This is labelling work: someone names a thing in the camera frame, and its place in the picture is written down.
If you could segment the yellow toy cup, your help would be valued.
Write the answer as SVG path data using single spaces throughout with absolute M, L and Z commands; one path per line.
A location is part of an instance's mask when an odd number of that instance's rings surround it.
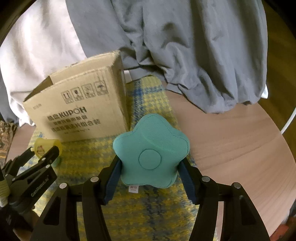
M 58 147 L 59 149 L 59 156 L 58 158 L 52 162 L 52 166 L 56 168 L 57 166 L 60 165 L 61 158 L 60 155 L 62 154 L 62 144 L 59 140 L 57 139 L 45 139 L 45 138 L 37 138 L 36 142 L 34 143 L 34 153 L 35 155 L 41 159 L 46 152 L 48 152 L 49 149 L 51 149 L 53 146 Z

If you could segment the teal star plush cushion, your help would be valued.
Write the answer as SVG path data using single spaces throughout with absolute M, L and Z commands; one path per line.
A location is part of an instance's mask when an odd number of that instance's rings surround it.
M 190 151 L 187 136 L 161 115 L 143 116 L 130 132 L 113 141 L 122 161 L 121 180 L 127 186 L 168 188 L 177 178 L 177 166 Z

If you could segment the brown patterned cloth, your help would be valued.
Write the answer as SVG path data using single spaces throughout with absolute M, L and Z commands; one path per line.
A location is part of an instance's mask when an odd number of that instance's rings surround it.
M 11 147 L 14 135 L 17 130 L 17 125 L 14 123 L 7 123 L 1 120 L 1 131 L 0 131 L 0 162 L 1 168 L 5 165 L 8 156 L 8 151 Z

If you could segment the brown cardboard box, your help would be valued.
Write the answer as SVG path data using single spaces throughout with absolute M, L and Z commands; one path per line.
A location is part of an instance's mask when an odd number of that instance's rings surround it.
M 117 136 L 129 130 L 119 51 L 50 74 L 23 101 L 37 129 L 61 142 Z

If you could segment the beige pink bed sheet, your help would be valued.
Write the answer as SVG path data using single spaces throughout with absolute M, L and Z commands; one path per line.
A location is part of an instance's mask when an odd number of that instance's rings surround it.
M 20 126 L 33 125 L 24 99 L 49 74 L 86 58 L 65 1 L 36 1 L 1 46 L 1 76 Z

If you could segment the grey bed sheet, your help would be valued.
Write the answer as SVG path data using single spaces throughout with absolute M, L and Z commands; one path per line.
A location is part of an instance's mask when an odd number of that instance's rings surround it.
M 268 97 L 261 1 L 65 1 L 86 58 L 119 50 L 132 80 L 155 75 L 206 113 Z M 1 114 L 17 121 L 1 76 Z

